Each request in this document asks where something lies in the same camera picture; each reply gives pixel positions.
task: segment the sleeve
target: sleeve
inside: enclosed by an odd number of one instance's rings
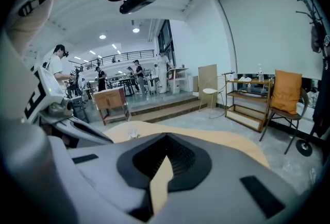
[[[59,57],[53,57],[51,64],[53,67],[53,74],[62,73],[63,68],[62,68],[61,59]]]

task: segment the white table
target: white table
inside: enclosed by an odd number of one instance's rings
[[[175,84],[176,81],[180,81],[180,80],[184,80],[186,82],[186,87],[188,88],[188,78],[187,78],[187,70],[188,68],[183,68],[183,67],[179,67],[179,68],[171,68],[170,70],[167,71],[168,74],[173,74],[173,94],[175,94]],[[185,77],[184,78],[176,78],[176,73],[179,72],[184,72],[185,73]]]

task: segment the wooden step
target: wooden step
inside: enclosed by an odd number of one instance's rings
[[[200,108],[201,101],[193,101],[179,106],[174,106],[171,108],[166,108],[158,111],[153,111],[149,113],[144,113],[140,115],[135,115],[131,117],[131,120],[139,120],[141,122],[156,123],[165,119],[171,119],[178,117]],[[202,104],[202,108],[207,107],[207,104]]]
[[[135,107],[130,110],[131,116],[141,115],[145,113],[150,113],[154,111],[160,111],[163,109],[168,109],[172,107],[176,107],[179,105],[187,104],[190,102],[198,101],[198,97],[196,96],[186,96],[179,97],[174,100],[165,101],[163,104],[146,104],[143,106]]]

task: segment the person wearing white shirt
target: person wearing white shirt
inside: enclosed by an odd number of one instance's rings
[[[169,61],[169,58],[165,55],[164,51],[161,50],[159,52],[159,56],[157,57],[158,77],[161,85],[161,90],[159,93],[167,92],[167,65],[171,68],[174,67]]]
[[[64,85],[63,80],[71,79],[75,80],[76,76],[74,75],[68,75],[68,74],[63,74],[63,67],[61,63],[61,59],[63,56],[67,56],[68,53],[65,52],[65,47],[64,45],[57,45],[54,49],[54,52],[52,56],[50,57],[47,65],[46,65],[46,70],[48,70],[51,74],[54,75],[55,79],[59,83],[60,87],[62,90],[65,92],[66,87]]]

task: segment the person wearing black shirt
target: person wearing black shirt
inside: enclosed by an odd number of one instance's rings
[[[129,70],[130,82],[132,83],[132,85],[135,86],[136,93],[139,93],[140,89],[137,83],[135,82],[134,70],[130,66],[127,69]]]
[[[144,80],[143,80],[143,68],[141,67],[139,60],[134,61],[136,68],[136,76],[138,77],[138,82],[140,85],[140,94],[146,93],[145,87],[144,87]]]
[[[95,71],[98,72],[98,91],[105,90],[105,73],[99,66],[96,67]]]

